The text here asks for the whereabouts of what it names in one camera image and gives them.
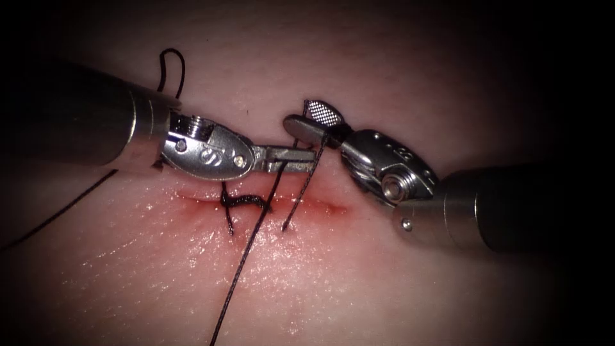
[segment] screw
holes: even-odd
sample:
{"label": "screw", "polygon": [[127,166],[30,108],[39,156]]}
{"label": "screw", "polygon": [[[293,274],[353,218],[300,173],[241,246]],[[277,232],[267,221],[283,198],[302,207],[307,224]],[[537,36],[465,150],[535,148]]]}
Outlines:
{"label": "screw", "polygon": [[402,228],[406,230],[406,232],[412,231],[412,221],[409,218],[402,219]]}
{"label": "screw", "polygon": [[233,163],[240,168],[244,168],[245,167],[245,158],[243,157],[243,155],[237,155],[233,158]]}
{"label": "screw", "polygon": [[187,148],[188,148],[188,144],[186,144],[185,139],[180,139],[177,141],[177,143],[175,143],[175,150],[179,152],[185,152]]}
{"label": "screw", "polygon": [[399,183],[397,181],[386,182],[382,190],[384,191],[384,195],[388,199],[397,200],[403,198],[402,187],[399,186]]}

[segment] silver metal joint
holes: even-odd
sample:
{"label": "silver metal joint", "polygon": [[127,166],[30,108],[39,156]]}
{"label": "silver metal joint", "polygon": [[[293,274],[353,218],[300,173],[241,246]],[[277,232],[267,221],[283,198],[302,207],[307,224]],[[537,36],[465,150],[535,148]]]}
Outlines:
{"label": "silver metal joint", "polygon": [[416,191],[414,174],[409,172],[390,172],[382,179],[382,192],[392,203],[399,203],[414,197]]}

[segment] metal shaft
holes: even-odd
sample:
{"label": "metal shaft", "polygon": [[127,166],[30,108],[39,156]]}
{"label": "metal shaft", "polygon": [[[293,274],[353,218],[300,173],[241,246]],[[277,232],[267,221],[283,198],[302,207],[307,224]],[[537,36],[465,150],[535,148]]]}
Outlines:
{"label": "metal shaft", "polygon": [[134,171],[159,160],[175,99],[58,60],[8,66],[4,154]]}
{"label": "metal shaft", "polygon": [[393,223],[402,237],[440,247],[557,251],[564,238],[556,227],[560,173],[546,164],[458,172],[433,199],[400,203]]}

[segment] black suture thread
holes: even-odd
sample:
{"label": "black suture thread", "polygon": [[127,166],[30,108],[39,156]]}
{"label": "black suture thread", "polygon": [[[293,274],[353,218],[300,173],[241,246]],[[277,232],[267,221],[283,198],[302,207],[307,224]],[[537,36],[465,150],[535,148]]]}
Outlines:
{"label": "black suture thread", "polygon": [[286,164],[288,162],[282,162],[280,169],[277,171],[277,175],[275,177],[274,185],[271,188],[271,192],[269,193],[269,197],[267,197],[267,202],[265,203],[265,208],[261,211],[261,215],[258,217],[258,221],[256,221],[256,225],[254,225],[254,230],[248,239],[248,243],[245,245],[243,250],[242,258],[239,261],[239,265],[237,266],[237,271],[235,272],[235,276],[233,277],[233,282],[231,283],[231,287],[229,288],[229,292],[226,295],[226,299],[224,300],[224,305],[222,306],[222,311],[220,312],[220,317],[218,317],[218,323],[216,324],[216,328],[213,331],[213,336],[211,337],[211,341],[209,346],[214,346],[216,344],[216,340],[218,339],[218,333],[220,332],[220,327],[222,326],[222,321],[224,320],[224,315],[226,315],[226,310],[229,307],[229,303],[231,302],[231,297],[233,296],[233,292],[235,291],[235,286],[239,281],[239,276],[242,273],[243,265],[245,264],[245,260],[248,258],[248,254],[252,249],[252,244],[256,239],[256,235],[261,228],[261,224],[265,220],[265,216],[267,215],[267,210],[271,208],[271,201],[274,199],[275,191],[277,190],[277,186],[280,183],[280,179],[282,178],[282,173],[284,173],[284,169],[286,168]]}
{"label": "black suture thread", "polygon": [[[235,228],[233,226],[233,220],[231,219],[231,211],[230,208],[236,206],[244,206],[246,204],[254,204],[257,207],[264,209],[265,208],[265,200],[261,196],[257,195],[241,195],[239,197],[231,197],[226,188],[226,182],[222,182],[222,192],[220,193],[220,204],[224,207],[224,212],[226,214],[226,222],[229,224],[229,234],[232,236],[235,233]],[[273,208],[269,206],[267,212],[273,212]]]}
{"label": "black suture thread", "polygon": [[[184,60],[184,56],[174,48],[167,48],[162,53],[160,53],[160,83],[158,84],[158,92],[161,92],[165,88],[165,83],[167,81],[167,64],[165,63],[165,55],[167,53],[174,53],[179,57],[181,61],[181,79],[179,81],[179,88],[177,88],[177,93],[175,94],[175,98],[179,99],[181,95],[181,91],[184,87],[184,79],[186,76],[186,61]],[[30,232],[26,233],[22,237],[12,241],[11,243],[0,247],[0,252],[4,252],[5,250],[11,249],[22,242],[25,242],[27,239],[31,238],[33,235],[37,234],[41,229],[45,228],[51,222],[55,221],[58,217],[62,216],[62,214],[66,213],[71,207],[77,204],[80,200],[84,199],[87,195],[89,195],[92,191],[94,191],[97,187],[101,186],[107,179],[112,177],[117,173],[117,169],[111,170],[104,177],[100,178],[97,182],[95,182],[92,186],[87,188],[84,192],[82,192],[77,198],[69,202],[64,208],[60,209],[54,215],[51,215],[47,220],[43,221],[40,225],[33,228]]]}
{"label": "black suture thread", "polygon": [[320,142],[320,148],[318,150],[318,154],[316,154],[316,160],[314,161],[314,166],[312,166],[312,169],[309,171],[306,182],[303,184],[303,187],[301,188],[301,191],[299,192],[299,196],[297,196],[297,199],[295,199],[295,204],[293,204],[293,209],[291,209],[290,213],[286,217],[286,220],[282,224],[282,232],[284,232],[286,228],[288,228],[288,224],[290,224],[290,220],[293,218],[293,215],[295,214],[295,211],[297,210],[299,203],[301,203],[301,198],[303,198],[303,194],[308,189],[309,182],[312,180],[312,176],[314,175],[314,172],[316,171],[316,166],[318,165],[318,162],[320,161],[322,152],[325,150],[325,143],[327,143],[328,139],[329,139],[329,136],[327,135],[327,133],[325,133],[325,135],[322,137],[322,140]]}
{"label": "black suture thread", "polygon": [[175,94],[175,98],[179,99],[181,95],[181,91],[184,88],[184,78],[186,76],[186,60],[184,60],[184,56],[175,48],[167,48],[160,53],[160,83],[158,83],[158,88],[156,91],[162,92],[165,88],[165,83],[167,82],[167,63],[165,60],[165,55],[168,53],[173,53],[177,55],[179,61],[181,62],[181,79],[179,80],[179,87],[177,88],[177,93]]}
{"label": "black suture thread", "polygon": [[112,177],[115,173],[117,173],[117,169],[112,170],[111,172],[107,173],[104,177],[100,178],[97,182],[95,182],[92,186],[90,186],[89,188],[87,188],[87,190],[85,190],[84,192],[82,192],[80,195],[77,196],[77,198],[73,199],[72,201],[70,201],[66,206],[64,206],[64,208],[60,209],[57,213],[55,213],[54,215],[51,215],[47,220],[43,221],[40,225],[38,225],[37,227],[34,227],[34,229],[32,229],[30,232],[26,233],[24,236],[22,236],[19,239],[16,239],[14,241],[12,241],[11,243],[9,243],[8,245],[2,246],[2,248],[0,248],[0,252],[3,252],[7,249],[10,249],[12,247],[15,247],[19,244],[21,244],[22,242],[25,242],[27,239],[29,239],[30,237],[32,237],[33,235],[37,234],[41,229],[45,228],[47,225],[49,225],[51,222],[54,222],[58,217],[62,216],[62,214],[66,213],[69,209],[71,209],[75,204],[77,204],[80,200],[82,200],[85,196],[87,196],[88,194],[90,194],[90,192],[94,191],[94,189],[96,189],[98,186],[100,186],[102,183],[104,183],[107,179],[109,179],[110,177]]}

